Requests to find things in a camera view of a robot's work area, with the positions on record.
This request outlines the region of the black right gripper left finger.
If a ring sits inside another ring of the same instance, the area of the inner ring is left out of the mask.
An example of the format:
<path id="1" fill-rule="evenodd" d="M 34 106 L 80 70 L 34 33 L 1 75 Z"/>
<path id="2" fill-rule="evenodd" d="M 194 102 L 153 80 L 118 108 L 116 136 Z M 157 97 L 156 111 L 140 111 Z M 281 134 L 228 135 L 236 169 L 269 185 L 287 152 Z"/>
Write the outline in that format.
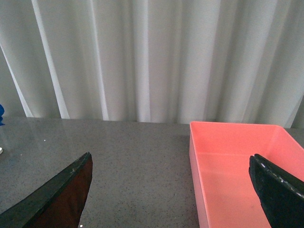
<path id="1" fill-rule="evenodd" d="M 86 152 L 0 215 L 2 228 L 77 228 L 89 193 L 92 155 Z"/>

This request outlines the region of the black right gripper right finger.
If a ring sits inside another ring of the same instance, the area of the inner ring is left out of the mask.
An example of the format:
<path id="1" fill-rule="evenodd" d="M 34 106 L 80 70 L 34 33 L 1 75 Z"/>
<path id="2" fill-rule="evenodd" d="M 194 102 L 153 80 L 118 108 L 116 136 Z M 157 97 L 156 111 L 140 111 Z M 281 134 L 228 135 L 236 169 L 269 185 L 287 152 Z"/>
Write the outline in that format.
<path id="1" fill-rule="evenodd" d="M 273 228 L 304 226 L 304 182 L 259 154 L 249 158 L 249 176 Z"/>

